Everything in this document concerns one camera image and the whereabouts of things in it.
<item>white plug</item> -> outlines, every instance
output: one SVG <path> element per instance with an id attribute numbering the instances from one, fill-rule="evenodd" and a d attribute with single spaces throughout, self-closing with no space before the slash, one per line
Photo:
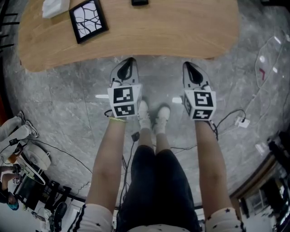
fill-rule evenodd
<path id="1" fill-rule="evenodd" d="M 249 126 L 249 124 L 250 124 L 250 120 L 245 119 L 245 121 L 242 122 L 243 119 L 244 119 L 244 118 L 242 118 L 242 117 L 238 117 L 237 120 L 236 120 L 235 125 L 238 126 L 238 127 L 247 128 L 247 127 Z"/>

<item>wooden table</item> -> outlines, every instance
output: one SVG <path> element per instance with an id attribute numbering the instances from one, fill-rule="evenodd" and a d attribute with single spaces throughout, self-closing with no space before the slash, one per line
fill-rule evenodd
<path id="1" fill-rule="evenodd" d="M 70 8 L 83 0 L 71 0 Z M 29 0 L 19 27 L 22 65 L 39 72 L 118 55 L 213 58 L 237 41 L 237 0 L 101 0 L 109 31 L 77 44 L 69 13 L 42 18 L 43 0 Z"/>

